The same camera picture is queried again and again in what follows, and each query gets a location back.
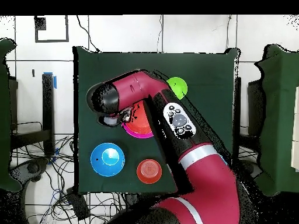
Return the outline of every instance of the computer monitor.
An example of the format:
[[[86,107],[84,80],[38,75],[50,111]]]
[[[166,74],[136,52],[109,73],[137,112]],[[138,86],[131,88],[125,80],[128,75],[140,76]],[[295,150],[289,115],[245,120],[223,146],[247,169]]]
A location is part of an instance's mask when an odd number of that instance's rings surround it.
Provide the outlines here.
[[[265,120],[266,95],[262,87],[262,80],[248,83],[248,134],[260,137]]]

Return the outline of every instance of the floor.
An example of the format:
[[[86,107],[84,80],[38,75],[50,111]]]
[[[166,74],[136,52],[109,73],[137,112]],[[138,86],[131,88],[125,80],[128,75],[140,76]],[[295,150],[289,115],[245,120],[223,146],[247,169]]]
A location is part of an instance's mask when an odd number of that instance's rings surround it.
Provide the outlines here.
[[[242,78],[241,132],[248,126],[246,86],[260,78],[254,62],[260,61],[268,44],[280,44],[284,48],[299,49],[299,19],[288,15],[138,15],[138,16],[68,16],[69,42],[36,43],[34,16],[0,16],[0,36],[16,41],[17,47],[7,57],[9,72],[19,82],[18,122],[42,121],[41,75],[52,72],[57,77],[54,89],[55,139],[60,148],[74,132],[73,126],[73,55],[72,46],[83,46],[91,51],[95,47],[104,52],[163,51],[165,53],[201,52],[223,53],[227,47],[241,50],[239,76]],[[66,38],[65,16],[46,16],[46,30],[39,31],[39,40]],[[35,131],[38,123],[23,124],[19,132]],[[63,177],[65,187],[74,184],[74,169],[69,142],[60,149],[56,164],[67,165]],[[28,146],[32,155],[40,155],[39,146]],[[25,150],[15,150],[12,166],[28,159]],[[52,165],[47,168],[52,187],[61,188]],[[55,201],[54,191],[47,174],[40,181],[30,183],[26,194],[26,214],[30,224],[101,224],[100,216],[109,219],[117,211],[111,194],[90,193],[86,200],[93,216],[78,222],[76,218],[65,220],[65,213],[57,209],[59,219],[43,214]]]

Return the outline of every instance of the black frame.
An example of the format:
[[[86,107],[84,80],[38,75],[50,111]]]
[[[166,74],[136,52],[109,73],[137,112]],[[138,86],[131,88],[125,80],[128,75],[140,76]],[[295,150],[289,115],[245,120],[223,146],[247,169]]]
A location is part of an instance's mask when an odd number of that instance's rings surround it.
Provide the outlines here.
[[[11,91],[11,112],[12,112],[12,130],[17,130],[17,97],[15,85],[18,85],[16,78],[10,77]],[[55,153],[54,141],[54,105],[53,105],[53,77],[52,74],[43,74],[43,130],[33,131],[21,134],[12,134],[11,149],[21,148],[27,145],[44,142],[44,154],[52,156]]]
[[[46,29],[46,18],[44,19],[44,26],[43,27],[37,27],[37,23],[41,21],[40,17],[35,16],[34,22],[35,22],[35,43],[53,43],[53,42],[69,42],[68,37],[68,16],[65,16],[65,40],[39,40],[39,30],[45,30]]]

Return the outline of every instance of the black stand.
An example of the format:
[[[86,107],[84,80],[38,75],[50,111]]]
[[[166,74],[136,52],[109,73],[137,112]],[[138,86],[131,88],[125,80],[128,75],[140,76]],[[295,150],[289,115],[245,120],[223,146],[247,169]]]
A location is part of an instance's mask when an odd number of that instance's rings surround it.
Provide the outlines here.
[[[55,152],[54,142],[54,110],[53,110],[53,78],[50,74],[43,74],[43,130],[22,134],[12,134],[11,149],[21,148],[27,145],[44,142],[45,156],[52,156]],[[9,88],[11,91],[11,112],[12,130],[17,129],[17,97],[16,89],[18,82],[16,78],[9,78]]]

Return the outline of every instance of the pink bowl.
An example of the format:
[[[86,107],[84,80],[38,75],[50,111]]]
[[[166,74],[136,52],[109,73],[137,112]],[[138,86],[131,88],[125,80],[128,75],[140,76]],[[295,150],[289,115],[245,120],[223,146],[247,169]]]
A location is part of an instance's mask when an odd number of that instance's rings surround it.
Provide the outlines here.
[[[126,132],[128,132],[129,135],[131,135],[132,137],[135,137],[135,138],[151,138],[154,136],[152,132],[150,132],[148,134],[135,133],[135,132],[131,131],[125,123],[122,123],[121,126],[126,130]]]

